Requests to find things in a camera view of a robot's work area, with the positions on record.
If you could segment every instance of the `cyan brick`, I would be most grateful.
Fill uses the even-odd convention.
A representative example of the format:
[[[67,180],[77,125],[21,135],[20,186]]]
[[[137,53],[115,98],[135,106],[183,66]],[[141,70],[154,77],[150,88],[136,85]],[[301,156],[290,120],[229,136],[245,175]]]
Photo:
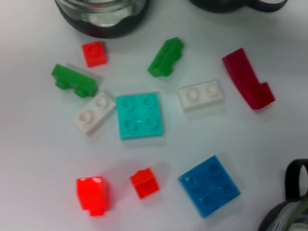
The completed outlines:
[[[157,93],[119,96],[116,105],[121,139],[163,134]]]

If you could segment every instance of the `red transparent lego brick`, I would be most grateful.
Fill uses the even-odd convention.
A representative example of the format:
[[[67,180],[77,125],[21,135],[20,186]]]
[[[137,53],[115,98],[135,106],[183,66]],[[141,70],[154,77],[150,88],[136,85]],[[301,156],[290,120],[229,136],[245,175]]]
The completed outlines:
[[[83,210],[100,216],[109,208],[109,184],[102,177],[77,179],[77,195]]]

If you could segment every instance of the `red lego brick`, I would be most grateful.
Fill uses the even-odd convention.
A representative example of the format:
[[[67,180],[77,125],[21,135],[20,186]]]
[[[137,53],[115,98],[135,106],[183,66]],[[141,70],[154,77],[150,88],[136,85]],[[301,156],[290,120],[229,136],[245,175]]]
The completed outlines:
[[[83,210],[90,216],[101,216],[109,208],[109,184],[102,177],[76,180],[77,195]]]
[[[82,45],[88,67],[106,64],[107,59],[102,42],[93,42]]]
[[[159,186],[151,169],[138,171],[134,176],[130,177],[140,199],[159,190]]]
[[[259,83],[243,48],[222,60],[235,86],[253,110],[262,109],[275,101],[269,85]]]

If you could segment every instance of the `red 1x1 lego brick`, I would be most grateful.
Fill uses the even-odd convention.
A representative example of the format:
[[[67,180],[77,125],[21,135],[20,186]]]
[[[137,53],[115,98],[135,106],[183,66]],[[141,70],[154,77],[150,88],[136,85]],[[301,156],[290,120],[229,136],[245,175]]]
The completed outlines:
[[[102,177],[76,180],[77,195],[83,210],[90,216],[101,216],[109,208],[109,184]]]
[[[107,59],[102,42],[93,42],[82,45],[88,67],[106,64]]]
[[[157,181],[151,169],[138,171],[134,176],[130,177],[140,199],[159,190]]]

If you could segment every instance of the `green lego brick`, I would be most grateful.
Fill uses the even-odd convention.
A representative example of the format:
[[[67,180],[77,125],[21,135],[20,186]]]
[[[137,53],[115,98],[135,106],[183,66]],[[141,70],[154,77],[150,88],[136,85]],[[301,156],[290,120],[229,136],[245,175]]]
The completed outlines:
[[[63,90],[75,89],[75,94],[81,98],[93,97],[98,89],[95,79],[59,64],[52,71],[52,76],[56,79],[57,87]]]
[[[167,40],[151,63],[148,72],[154,77],[171,75],[172,66],[182,56],[184,43],[179,38]]]

